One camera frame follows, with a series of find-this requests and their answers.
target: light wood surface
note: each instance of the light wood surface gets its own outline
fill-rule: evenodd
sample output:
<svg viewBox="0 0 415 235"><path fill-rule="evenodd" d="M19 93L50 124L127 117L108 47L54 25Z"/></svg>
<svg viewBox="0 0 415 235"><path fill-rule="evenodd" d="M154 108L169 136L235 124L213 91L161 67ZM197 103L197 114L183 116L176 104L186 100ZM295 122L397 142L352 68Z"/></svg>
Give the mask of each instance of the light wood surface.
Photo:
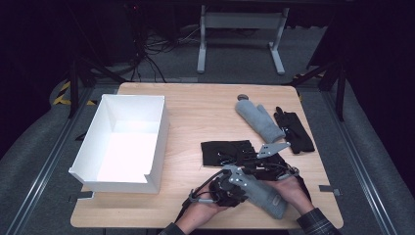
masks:
<svg viewBox="0 0 415 235"><path fill-rule="evenodd" d="M161 191L157 195L96 193L93 199L79 200L70 221L75 227L164 228L174 221L190 190L220 170L203 167L202 142L250 140L256 151L264 143L236 113L239 94L248 95L256 105L262 104L271 116L276 106L286 112L297 113L313 140L293 87L124 83L119 87L118 94L165 96L170 128ZM342 227L343 219L333 193L319 191L318 185L330 183L317 148L313 153L300 155L293 155L290 149L285 149L280 155L300 170L314 206L320 208L336 227ZM283 219L273 219L246 201L218 214L203 228L292 229L299 228L296 222L299 216L289 206Z"/></svg>

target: gray glove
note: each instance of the gray glove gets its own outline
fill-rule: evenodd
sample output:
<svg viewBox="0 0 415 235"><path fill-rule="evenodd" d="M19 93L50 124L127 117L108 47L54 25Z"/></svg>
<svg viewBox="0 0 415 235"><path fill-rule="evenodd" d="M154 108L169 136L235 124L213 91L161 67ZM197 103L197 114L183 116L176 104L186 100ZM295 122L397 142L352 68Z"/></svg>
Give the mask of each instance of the gray glove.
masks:
<svg viewBox="0 0 415 235"><path fill-rule="evenodd" d="M236 112L258 133L265 143L272 144L285 137L285 133L274 123L262 105L257 107L249 100L240 100Z"/></svg>
<svg viewBox="0 0 415 235"><path fill-rule="evenodd" d="M287 202L277 190L257 180L253 175L244 174L240 167L228 164L223 168L232 171L229 182L240 186L246 192L248 201L264 209L273 218L281 219L283 217L287 209Z"/></svg>

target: person's right hand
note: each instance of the person's right hand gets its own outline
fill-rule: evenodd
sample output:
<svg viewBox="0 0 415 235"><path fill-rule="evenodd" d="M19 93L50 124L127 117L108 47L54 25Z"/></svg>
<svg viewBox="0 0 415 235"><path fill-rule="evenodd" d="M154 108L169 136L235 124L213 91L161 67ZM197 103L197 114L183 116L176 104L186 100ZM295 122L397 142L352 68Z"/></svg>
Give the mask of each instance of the person's right hand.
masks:
<svg viewBox="0 0 415 235"><path fill-rule="evenodd" d="M293 205L301 215L314 209L314 205L302 191L299 182L294 176L277 181L263 182L275 188L278 193L280 193L281 197L289 204Z"/></svg>

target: white box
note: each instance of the white box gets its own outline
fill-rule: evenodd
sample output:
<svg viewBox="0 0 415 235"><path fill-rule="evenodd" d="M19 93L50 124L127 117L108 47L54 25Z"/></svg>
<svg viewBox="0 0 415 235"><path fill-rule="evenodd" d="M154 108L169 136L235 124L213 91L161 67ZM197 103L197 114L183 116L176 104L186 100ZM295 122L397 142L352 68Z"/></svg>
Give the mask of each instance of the white box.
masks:
<svg viewBox="0 0 415 235"><path fill-rule="evenodd" d="M157 194L168 126L164 96L105 94L69 173L94 192Z"/></svg>

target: plaid sleeve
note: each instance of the plaid sleeve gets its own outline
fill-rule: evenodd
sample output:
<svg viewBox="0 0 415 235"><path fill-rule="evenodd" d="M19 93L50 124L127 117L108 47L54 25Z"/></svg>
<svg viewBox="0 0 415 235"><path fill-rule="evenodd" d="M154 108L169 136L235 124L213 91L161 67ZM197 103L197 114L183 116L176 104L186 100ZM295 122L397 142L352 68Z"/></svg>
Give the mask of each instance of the plaid sleeve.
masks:
<svg viewBox="0 0 415 235"><path fill-rule="evenodd" d="M183 231L175 224L170 223L159 235L185 235Z"/></svg>
<svg viewBox="0 0 415 235"><path fill-rule="evenodd" d="M320 209L314 209L299 219L297 222L307 235L338 235L339 230L324 216Z"/></svg>

